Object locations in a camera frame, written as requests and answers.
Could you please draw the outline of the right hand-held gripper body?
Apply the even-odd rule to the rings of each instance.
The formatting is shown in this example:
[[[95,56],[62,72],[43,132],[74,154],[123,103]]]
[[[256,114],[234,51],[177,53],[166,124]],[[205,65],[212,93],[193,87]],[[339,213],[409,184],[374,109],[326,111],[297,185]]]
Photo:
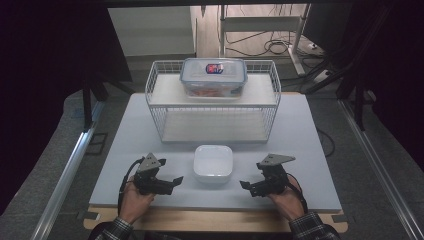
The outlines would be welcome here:
[[[252,184],[252,189],[249,190],[251,195],[265,197],[269,194],[281,194],[287,187],[292,188],[293,185],[282,164],[294,160],[294,156],[268,154],[259,162],[265,165],[265,168],[261,170],[264,180]]]

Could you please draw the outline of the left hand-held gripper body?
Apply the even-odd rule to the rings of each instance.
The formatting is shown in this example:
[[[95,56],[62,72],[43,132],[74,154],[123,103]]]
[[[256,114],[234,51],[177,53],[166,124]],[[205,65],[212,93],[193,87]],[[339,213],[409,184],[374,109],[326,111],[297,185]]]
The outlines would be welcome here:
[[[141,163],[136,170],[133,183],[142,195],[149,193],[159,195],[171,195],[173,184],[170,181],[160,180],[156,177],[160,169],[160,163],[152,153],[142,158]]]

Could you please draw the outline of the white square bowl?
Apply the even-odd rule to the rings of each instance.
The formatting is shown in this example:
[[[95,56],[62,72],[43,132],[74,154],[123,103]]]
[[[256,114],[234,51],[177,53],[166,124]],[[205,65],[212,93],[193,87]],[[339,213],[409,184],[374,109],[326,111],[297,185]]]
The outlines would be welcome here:
[[[233,152],[225,145],[201,145],[194,153],[193,171],[202,183],[223,184],[233,171]]]

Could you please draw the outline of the white wire two-tier rack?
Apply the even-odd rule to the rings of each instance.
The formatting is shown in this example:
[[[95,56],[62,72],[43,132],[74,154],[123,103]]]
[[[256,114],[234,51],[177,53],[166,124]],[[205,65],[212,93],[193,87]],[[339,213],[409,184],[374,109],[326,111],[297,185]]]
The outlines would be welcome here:
[[[247,83],[239,98],[194,98],[180,81],[181,60],[152,64],[146,102],[163,142],[266,142],[281,98],[271,60],[247,60]]]

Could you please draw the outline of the clear lidded food container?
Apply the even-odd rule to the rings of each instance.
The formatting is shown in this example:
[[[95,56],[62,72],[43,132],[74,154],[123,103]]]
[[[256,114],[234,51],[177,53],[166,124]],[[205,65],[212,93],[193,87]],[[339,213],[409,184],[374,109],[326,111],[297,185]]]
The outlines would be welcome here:
[[[195,98],[239,98],[247,80],[245,61],[237,58],[188,58],[180,72],[186,94]]]

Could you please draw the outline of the person's left hand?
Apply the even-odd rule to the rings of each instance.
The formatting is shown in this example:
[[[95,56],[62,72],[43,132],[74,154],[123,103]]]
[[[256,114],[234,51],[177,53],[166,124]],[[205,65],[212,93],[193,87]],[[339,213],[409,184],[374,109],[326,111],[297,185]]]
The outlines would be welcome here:
[[[133,178],[125,183],[118,217],[129,224],[135,223],[149,209],[155,194],[142,195],[133,183]]]

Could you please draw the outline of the person's right hand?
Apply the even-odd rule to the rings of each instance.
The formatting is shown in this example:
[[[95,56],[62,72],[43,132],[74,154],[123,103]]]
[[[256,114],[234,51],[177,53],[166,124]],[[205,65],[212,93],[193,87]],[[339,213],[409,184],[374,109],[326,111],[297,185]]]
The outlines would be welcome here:
[[[305,214],[299,195],[291,188],[287,188],[281,194],[269,194],[268,197],[278,212],[288,221],[300,218]]]

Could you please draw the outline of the wooden table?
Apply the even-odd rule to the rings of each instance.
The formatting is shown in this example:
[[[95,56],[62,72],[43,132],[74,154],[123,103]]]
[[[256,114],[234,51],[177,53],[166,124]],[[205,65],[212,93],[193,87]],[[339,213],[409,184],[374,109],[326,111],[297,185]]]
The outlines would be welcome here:
[[[156,207],[154,201],[146,216],[136,223],[136,229],[264,233],[286,232],[289,229],[287,222],[279,217],[270,200],[272,204],[270,209],[259,210],[202,210]],[[115,207],[104,207],[90,204],[89,209],[96,213],[97,216],[84,222],[85,227],[88,229],[95,227],[100,222],[110,221],[117,215],[117,205]],[[347,231],[348,221],[343,214],[342,207],[337,212],[318,212],[318,214],[325,223],[333,226],[338,232],[344,233]]]

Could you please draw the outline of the grey table mat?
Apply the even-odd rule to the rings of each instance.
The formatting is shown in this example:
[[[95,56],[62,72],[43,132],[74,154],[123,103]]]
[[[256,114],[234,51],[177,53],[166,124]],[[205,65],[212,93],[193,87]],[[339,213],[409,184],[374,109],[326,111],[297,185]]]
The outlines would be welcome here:
[[[272,204],[264,197],[253,197],[240,181],[263,179],[256,163],[268,154],[294,156],[284,169],[293,174],[303,189],[311,210],[337,212],[341,204],[325,159],[309,105],[303,95],[283,95],[273,127],[265,143],[227,143],[233,151],[231,177],[223,184],[198,181],[193,171],[195,149],[203,142],[163,142],[149,112],[145,96],[131,96],[89,203],[115,207],[123,176],[137,159],[153,153],[166,159],[160,179],[184,176],[170,196],[158,196],[156,207],[202,210],[259,210]]]

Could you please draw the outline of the black stand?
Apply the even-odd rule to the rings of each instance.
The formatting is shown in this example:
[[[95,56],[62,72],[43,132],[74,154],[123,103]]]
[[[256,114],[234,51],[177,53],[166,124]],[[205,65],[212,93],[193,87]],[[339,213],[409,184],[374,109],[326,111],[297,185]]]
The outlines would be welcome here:
[[[104,86],[104,82],[110,83],[112,86],[122,90],[123,92],[129,95],[135,93],[132,88],[103,73],[96,73],[94,76],[91,77],[86,76],[82,81],[84,132],[87,132],[94,122],[94,117],[92,114],[91,95],[94,95],[96,100],[100,102],[106,101],[109,97],[109,93],[106,90],[106,87]]]
[[[312,87],[303,91],[303,94],[313,94],[325,86],[343,78],[336,90],[336,97],[340,100],[347,99],[352,91],[355,91],[354,100],[354,122],[361,131],[364,131],[363,124],[363,104],[364,104],[364,84],[358,75],[358,64],[353,61],[344,68],[336,71],[332,75],[326,77],[321,82],[314,84]]]

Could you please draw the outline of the white power strip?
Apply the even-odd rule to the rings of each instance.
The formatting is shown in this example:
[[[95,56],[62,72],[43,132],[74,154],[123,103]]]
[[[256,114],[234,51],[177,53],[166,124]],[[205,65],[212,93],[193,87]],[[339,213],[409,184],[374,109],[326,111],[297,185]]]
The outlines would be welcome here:
[[[325,80],[327,77],[331,75],[330,70],[323,70],[321,73],[319,73],[313,80],[314,83],[320,83],[323,80]]]

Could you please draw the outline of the aluminium rail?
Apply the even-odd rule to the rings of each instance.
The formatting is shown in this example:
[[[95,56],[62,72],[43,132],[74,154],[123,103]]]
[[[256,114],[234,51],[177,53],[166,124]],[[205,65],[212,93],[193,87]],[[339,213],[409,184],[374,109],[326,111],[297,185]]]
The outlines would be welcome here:
[[[374,174],[379,180],[380,185],[382,186],[409,239],[424,240],[424,228],[420,226],[411,208],[396,187],[393,179],[387,172],[380,156],[376,152],[367,134],[356,124],[353,110],[349,106],[349,103],[346,100],[338,100],[338,105],[342,109],[347,122],[349,123],[359,145],[361,146]]]
[[[47,240],[54,222],[56,221],[60,212],[62,204],[66,199],[73,179],[75,178],[75,175],[78,171],[85,151],[98,125],[98,120],[104,106],[104,102],[97,102],[94,105],[93,110],[90,112],[92,123],[89,125],[87,130],[84,130],[79,135],[79,138],[35,227],[35,230],[30,237],[30,240]]]

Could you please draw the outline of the white desk frame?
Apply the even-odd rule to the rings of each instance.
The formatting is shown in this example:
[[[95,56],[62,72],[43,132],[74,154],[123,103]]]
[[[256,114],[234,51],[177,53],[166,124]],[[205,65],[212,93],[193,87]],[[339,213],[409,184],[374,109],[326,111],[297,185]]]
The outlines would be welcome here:
[[[302,36],[310,4],[304,6],[299,16],[227,16],[227,5],[220,6],[219,14],[219,56],[225,56],[225,35],[227,32],[275,32],[283,31],[295,34],[292,44],[287,47],[288,54],[299,76],[305,76],[305,70],[299,60],[297,49]]]

